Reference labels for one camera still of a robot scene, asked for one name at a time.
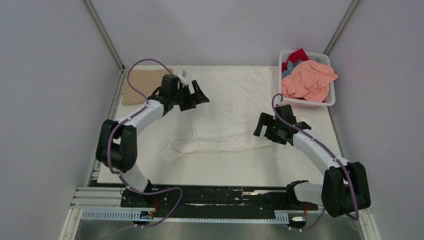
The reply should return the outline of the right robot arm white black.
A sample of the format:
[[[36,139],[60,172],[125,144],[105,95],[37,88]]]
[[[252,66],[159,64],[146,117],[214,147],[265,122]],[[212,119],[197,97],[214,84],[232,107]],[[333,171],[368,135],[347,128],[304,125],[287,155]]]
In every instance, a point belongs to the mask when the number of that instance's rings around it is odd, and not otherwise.
[[[277,144],[291,145],[302,152],[323,174],[321,184],[297,180],[287,185],[286,204],[298,209],[305,202],[322,206],[336,218],[371,206],[366,169],[360,162],[337,156],[322,143],[304,121],[297,121],[290,105],[262,112],[253,135]]]

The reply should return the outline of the white t shirt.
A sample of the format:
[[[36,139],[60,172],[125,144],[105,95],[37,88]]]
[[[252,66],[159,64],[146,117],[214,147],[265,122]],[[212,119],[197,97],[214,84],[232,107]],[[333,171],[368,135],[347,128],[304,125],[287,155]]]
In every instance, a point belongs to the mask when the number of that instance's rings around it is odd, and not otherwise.
[[[173,162],[195,153],[242,152],[272,146],[253,135],[261,113],[272,115],[277,93],[271,67],[195,71],[190,74],[209,99],[182,112],[184,131],[160,152]]]

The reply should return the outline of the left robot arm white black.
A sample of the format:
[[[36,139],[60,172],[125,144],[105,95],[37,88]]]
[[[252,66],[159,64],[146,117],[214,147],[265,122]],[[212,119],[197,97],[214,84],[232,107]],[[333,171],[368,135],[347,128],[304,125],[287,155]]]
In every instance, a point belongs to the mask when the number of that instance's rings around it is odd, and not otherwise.
[[[95,158],[134,192],[133,199],[141,207],[152,203],[153,193],[146,189],[150,181],[136,165],[138,135],[174,106],[183,112],[210,101],[196,80],[187,84],[183,79],[182,75],[164,75],[161,85],[147,97],[142,107],[121,120],[107,119],[101,125]]]

